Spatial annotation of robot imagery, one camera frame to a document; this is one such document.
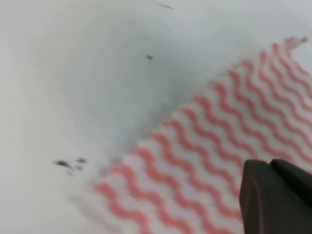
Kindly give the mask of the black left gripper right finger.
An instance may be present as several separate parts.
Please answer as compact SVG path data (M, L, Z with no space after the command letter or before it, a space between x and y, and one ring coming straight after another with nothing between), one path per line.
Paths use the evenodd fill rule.
M304 202L312 201L312 175L281 159L273 159L270 166Z

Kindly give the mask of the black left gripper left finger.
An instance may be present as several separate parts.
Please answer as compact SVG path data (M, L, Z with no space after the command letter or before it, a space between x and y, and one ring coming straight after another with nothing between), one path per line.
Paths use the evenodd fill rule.
M246 234L310 234L312 202L304 202L260 160L244 163L239 194Z

